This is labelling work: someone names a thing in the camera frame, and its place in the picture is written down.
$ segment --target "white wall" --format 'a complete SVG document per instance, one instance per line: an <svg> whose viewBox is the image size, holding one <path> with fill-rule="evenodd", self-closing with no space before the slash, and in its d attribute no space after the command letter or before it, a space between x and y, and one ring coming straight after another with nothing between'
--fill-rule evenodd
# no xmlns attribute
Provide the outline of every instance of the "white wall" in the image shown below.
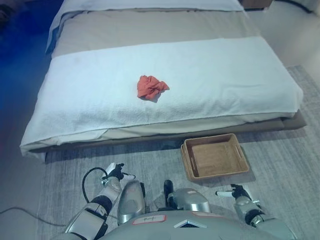
<svg viewBox="0 0 320 240"><path fill-rule="evenodd" d="M314 79L320 88L320 46L313 55L303 63L304 69Z"/></svg>
<svg viewBox="0 0 320 240"><path fill-rule="evenodd" d="M315 10L315 13L320 16L320 2L318 3L318 7L317 9Z"/></svg>

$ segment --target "black cable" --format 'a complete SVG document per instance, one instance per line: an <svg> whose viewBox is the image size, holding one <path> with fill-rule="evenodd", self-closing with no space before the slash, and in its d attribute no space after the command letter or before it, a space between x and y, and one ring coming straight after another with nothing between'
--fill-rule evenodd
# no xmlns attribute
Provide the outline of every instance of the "black cable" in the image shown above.
<svg viewBox="0 0 320 240"><path fill-rule="evenodd" d="M86 178L87 176L89 175L89 173L91 173L92 171L94 170L101 170L104 174L105 174L105 178L108 177L108 174L106 172L106 170L104 170L102 167L94 167L94 168L91 168L89 171L86 172L86 174L83 176L82 178L82 184L81 184L81 187L82 187L82 193L83 193L83 196L84 196L84 199L87 203L90 203L88 197L87 197L87 194L86 194L86 190L85 190L85 181L86 181Z"/></svg>
<svg viewBox="0 0 320 240"><path fill-rule="evenodd" d="M1 214L4 214L4 213L6 213L6 212L8 212L8 211L10 211L10 210L20 210L20 211L23 211L23 212L25 212L26 214L29 214L31 217L33 217L33 218L35 218L35 219L37 219L37 220L39 220L39 221L41 221L41 222L43 222L43 223L45 223L45 224L49 224L49 225L56 226L56 227L65 227L65 226L66 226L66 225L64 225L64 224L57 224L57 223L52 223L52 222L49 222L49 221L47 221L47 220L44 220L43 218L41 218L41 217L39 217L38 215L30 212L29 210L24 209L24 208L22 208L22 207L18 207L18 206L13 206L13 207L10 207L10 208L8 208L8 209L6 209L6 210L0 211L0 215L1 215Z"/></svg>

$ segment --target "white towel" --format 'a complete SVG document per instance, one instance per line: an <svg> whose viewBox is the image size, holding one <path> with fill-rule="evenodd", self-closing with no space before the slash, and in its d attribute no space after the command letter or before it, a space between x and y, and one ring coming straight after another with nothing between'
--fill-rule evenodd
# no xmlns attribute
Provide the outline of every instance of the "white towel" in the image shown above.
<svg viewBox="0 0 320 240"><path fill-rule="evenodd" d="M141 75L165 81L137 98ZM21 146L93 130L188 119L295 113L303 93L261 37L153 43L55 57Z"/></svg>

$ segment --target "rug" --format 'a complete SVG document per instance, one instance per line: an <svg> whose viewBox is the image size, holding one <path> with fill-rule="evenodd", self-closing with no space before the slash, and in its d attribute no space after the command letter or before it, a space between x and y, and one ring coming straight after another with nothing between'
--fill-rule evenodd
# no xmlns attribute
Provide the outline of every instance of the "rug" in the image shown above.
<svg viewBox="0 0 320 240"><path fill-rule="evenodd" d="M243 184L259 199L267 214L283 220L298 239L320 236L320 89L301 66L289 73L304 91L301 112L307 126L298 130L237 134L250 165L248 173L221 176L199 184L187 180L180 146L183 139L148 141L124 145L50 152L45 162L38 214L51 222L67 224L84 205L81 191L84 174L93 167L124 163L124 172L145 184L145 202L150 211L164 206L166 179L175 188L198 190L210 202L211 211L238 219L233 198L218 197L216 191ZM102 186L101 172L92 172L85 185L88 198ZM116 207L111 215L116 216ZM117 221L108 218L108 231ZM63 227L38 222L38 239L50 239Z"/></svg>

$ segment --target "red cloth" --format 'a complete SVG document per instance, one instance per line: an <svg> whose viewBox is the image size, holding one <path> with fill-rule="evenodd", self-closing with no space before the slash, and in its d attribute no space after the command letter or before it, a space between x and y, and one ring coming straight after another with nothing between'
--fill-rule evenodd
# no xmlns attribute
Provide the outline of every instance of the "red cloth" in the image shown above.
<svg viewBox="0 0 320 240"><path fill-rule="evenodd" d="M164 81L159 81L154 76L141 76L137 84L138 98L144 97L146 100L152 100L157 94L169 87Z"/></svg>

